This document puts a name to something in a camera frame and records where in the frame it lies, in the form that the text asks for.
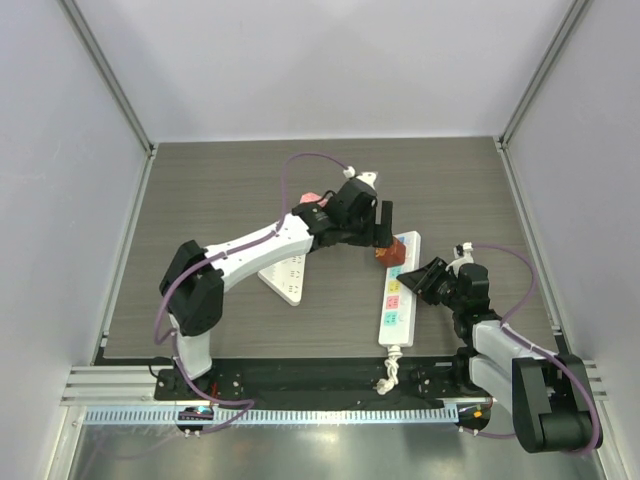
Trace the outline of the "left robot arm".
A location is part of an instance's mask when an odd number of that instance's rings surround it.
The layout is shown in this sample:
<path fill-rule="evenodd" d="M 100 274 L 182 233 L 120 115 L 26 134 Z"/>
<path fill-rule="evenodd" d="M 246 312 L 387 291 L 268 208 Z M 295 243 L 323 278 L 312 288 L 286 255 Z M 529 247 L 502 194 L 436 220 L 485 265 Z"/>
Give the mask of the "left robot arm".
<path fill-rule="evenodd" d="M 374 183 L 375 174 L 365 172 L 243 237 L 208 247 L 191 240 L 178 248 L 159 285 L 158 315 L 169 315 L 172 330 L 160 335 L 155 327 L 154 336 L 158 344 L 167 337 L 174 341 L 181 392 L 193 400 L 210 392 L 210 333 L 223 316 L 225 294 L 235 285 L 290 257 L 338 244 L 393 244 L 394 204 L 378 198 Z"/>

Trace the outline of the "red-brown plug adapter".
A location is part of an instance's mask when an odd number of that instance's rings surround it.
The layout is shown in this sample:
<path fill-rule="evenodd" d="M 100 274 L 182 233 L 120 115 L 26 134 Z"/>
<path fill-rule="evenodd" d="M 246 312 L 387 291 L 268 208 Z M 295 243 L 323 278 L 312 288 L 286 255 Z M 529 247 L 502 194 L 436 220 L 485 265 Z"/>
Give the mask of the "red-brown plug adapter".
<path fill-rule="evenodd" d="M 393 237 L 389 247 L 375 249 L 375 259 L 385 268 L 401 266 L 406 259 L 406 247 L 397 237 Z"/>

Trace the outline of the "white triangular socket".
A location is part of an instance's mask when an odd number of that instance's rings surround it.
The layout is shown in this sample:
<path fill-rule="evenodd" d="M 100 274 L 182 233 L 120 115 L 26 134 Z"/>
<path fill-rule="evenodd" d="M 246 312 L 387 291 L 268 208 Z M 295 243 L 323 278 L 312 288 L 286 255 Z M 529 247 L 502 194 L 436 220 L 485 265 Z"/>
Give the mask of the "white triangular socket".
<path fill-rule="evenodd" d="M 282 260 L 258 272 L 258 277 L 290 306 L 301 303 L 305 255 L 296 255 Z"/>

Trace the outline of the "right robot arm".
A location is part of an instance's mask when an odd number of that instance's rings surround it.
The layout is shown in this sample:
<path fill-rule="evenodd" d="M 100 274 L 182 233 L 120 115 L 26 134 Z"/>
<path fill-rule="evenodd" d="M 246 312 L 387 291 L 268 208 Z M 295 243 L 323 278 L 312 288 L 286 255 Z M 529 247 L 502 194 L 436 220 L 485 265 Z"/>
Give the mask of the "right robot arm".
<path fill-rule="evenodd" d="M 465 344 L 450 373 L 453 388 L 466 396 L 481 389 L 504 406 L 525 451 L 579 455 L 601 446 L 601 421 L 583 360 L 546 350 L 512 330 L 491 307 L 486 267 L 454 267 L 435 258 L 397 279 L 425 303 L 451 311 Z"/>

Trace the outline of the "pink cube plug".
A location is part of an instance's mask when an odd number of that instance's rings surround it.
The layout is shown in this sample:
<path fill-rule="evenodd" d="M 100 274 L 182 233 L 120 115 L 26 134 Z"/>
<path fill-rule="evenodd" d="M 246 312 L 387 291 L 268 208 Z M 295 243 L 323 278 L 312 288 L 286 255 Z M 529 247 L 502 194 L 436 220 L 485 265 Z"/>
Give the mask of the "pink cube plug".
<path fill-rule="evenodd" d="M 317 204 L 321 207 L 324 207 L 329 199 L 330 193 L 326 192 L 323 195 L 318 195 L 313 192 L 305 193 L 300 198 L 301 204 Z"/>

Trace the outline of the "white power strip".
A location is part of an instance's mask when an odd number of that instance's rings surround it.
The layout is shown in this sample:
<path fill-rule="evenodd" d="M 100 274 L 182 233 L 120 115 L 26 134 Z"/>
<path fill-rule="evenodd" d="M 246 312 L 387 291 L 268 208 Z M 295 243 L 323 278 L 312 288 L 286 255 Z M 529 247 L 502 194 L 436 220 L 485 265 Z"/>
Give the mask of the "white power strip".
<path fill-rule="evenodd" d="M 384 348 L 411 347 L 415 331 L 417 299 L 398 277 L 419 267 L 421 235 L 417 231 L 409 231 L 396 238 L 405 246 L 405 260 L 400 266 L 386 271 L 378 335 L 378 343 Z"/>

